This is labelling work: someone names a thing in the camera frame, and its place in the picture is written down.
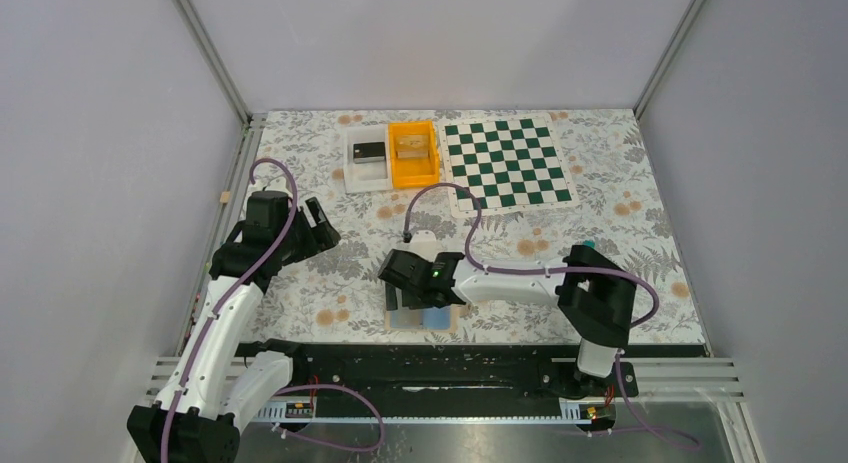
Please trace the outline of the beige leather card holder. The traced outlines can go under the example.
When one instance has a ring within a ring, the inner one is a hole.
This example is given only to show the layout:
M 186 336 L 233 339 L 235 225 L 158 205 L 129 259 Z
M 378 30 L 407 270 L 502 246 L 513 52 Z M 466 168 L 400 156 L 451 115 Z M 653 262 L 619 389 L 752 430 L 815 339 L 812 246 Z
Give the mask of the beige leather card holder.
M 411 309 L 404 306 L 411 297 L 391 285 L 385 288 L 385 299 L 384 326 L 386 330 L 396 332 L 454 333 L 460 317 L 467 310 L 464 305 Z

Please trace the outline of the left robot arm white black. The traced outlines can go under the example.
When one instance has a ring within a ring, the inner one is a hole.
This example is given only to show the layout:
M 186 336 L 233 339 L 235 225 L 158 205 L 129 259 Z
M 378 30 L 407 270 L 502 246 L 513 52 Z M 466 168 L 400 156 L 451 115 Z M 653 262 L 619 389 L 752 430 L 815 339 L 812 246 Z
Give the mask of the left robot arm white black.
M 303 205 L 284 191 L 248 197 L 244 218 L 213 254 L 197 326 L 176 368 L 153 403 L 135 406 L 128 417 L 144 461 L 235 460 L 244 429 L 294 372 L 290 356 L 264 350 L 228 385 L 240 334 L 283 267 L 339 241 L 315 197 Z

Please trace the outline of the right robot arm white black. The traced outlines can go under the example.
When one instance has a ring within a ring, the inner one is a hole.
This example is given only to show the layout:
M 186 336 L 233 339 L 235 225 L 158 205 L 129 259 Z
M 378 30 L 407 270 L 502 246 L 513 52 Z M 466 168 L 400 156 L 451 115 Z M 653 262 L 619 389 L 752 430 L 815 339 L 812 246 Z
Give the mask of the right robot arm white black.
M 420 308 L 482 301 L 556 307 L 580 336 L 577 372 L 606 378 L 629 343 L 641 281 L 585 244 L 561 261 L 483 262 L 461 252 L 428 260 L 409 249 L 390 251 L 380 280 Z

